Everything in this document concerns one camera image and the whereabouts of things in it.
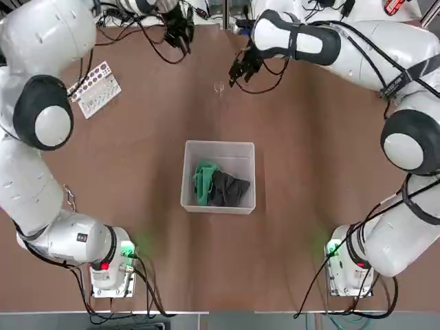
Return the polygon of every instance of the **green cloth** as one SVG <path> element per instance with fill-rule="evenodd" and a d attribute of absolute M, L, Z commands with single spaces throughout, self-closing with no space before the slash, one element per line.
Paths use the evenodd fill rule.
<path fill-rule="evenodd" d="M 212 175 L 219 167 L 205 160 L 200 161 L 192 177 L 195 187 L 195 196 L 200 206 L 208 205 L 208 195 L 212 187 Z"/>

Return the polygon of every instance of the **brown table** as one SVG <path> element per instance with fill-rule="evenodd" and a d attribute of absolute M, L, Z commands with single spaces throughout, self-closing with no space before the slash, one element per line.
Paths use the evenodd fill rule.
<path fill-rule="evenodd" d="M 58 181 L 77 195 L 79 212 L 122 226 L 151 256 L 167 310 L 297 310 L 335 227 L 362 220 L 404 176 L 380 149 L 384 102 L 376 93 L 293 62 L 271 93 L 230 89 L 229 66 L 244 43 L 216 26 L 197 28 L 192 54 L 180 65 L 160 60 L 141 34 L 97 47 L 93 66 L 106 60 L 122 93 L 90 120 L 75 106 L 72 139 L 45 154 Z M 78 63 L 65 81 L 77 73 Z M 249 88 L 273 83 L 263 69 Z M 180 206 L 186 140 L 255 143 L 251 215 L 190 214 Z M 73 276 L 22 250 L 1 217 L 0 310 L 83 310 Z M 436 243 L 398 276 L 398 310 L 440 310 L 439 252 Z M 118 309 L 146 309 L 140 283 Z M 325 308 L 324 283 L 321 276 L 306 310 Z M 331 299 L 329 308 L 349 301 Z M 386 309 L 383 289 L 360 307 Z"/>

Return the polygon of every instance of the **black cloth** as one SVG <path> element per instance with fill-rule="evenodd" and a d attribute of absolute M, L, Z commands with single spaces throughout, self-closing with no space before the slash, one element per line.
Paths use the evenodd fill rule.
<path fill-rule="evenodd" d="M 249 181 L 236 179 L 227 173 L 216 170 L 212 176 L 210 205 L 236 208 L 249 186 Z"/>

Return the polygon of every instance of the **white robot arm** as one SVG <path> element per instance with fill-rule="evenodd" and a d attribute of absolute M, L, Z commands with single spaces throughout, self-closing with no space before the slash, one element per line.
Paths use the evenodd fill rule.
<path fill-rule="evenodd" d="M 372 282 L 373 272 L 368 269 L 395 276 L 440 236 L 440 186 L 408 196 L 435 182 L 440 169 L 439 39 L 418 27 L 391 21 L 306 25 L 290 3 L 267 0 L 260 6 L 263 11 L 254 23 L 252 41 L 261 58 L 315 63 L 357 85 L 384 95 L 392 92 L 398 103 L 385 122 L 380 142 L 385 156 L 410 173 L 392 201 L 403 198 L 403 203 L 369 221 L 363 230 L 353 231 L 354 225 L 337 228 L 327 246 L 330 253 L 349 236 L 330 259 L 331 294 L 357 296 L 367 274 L 364 292 Z"/>
<path fill-rule="evenodd" d="M 146 0 L 114 3 L 150 8 Z M 177 4 L 157 2 L 168 34 L 182 38 L 186 47 L 190 40 Z M 128 274 L 121 265 L 130 265 L 128 255 L 134 253 L 128 234 L 63 210 L 63 190 L 41 159 L 41 151 L 62 147 L 72 134 L 74 117 L 61 71 L 93 48 L 91 9 L 97 5 L 95 0 L 33 0 L 0 22 L 6 63 L 0 67 L 0 206 L 13 220 L 22 247 L 58 264 L 88 263 L 93 286 L 122 292 Z"/>
<path fill-rule="evenodd" d="M 172 47 L 180 48 L 184 55 L 191 53 L 190 43 L 194 35 L 192 6 L 189 6 L 184 16 L 179 0 L 111 0 L 110 3 L 141 17 L 156 11 L 166 24 L 164 40 Z"/>

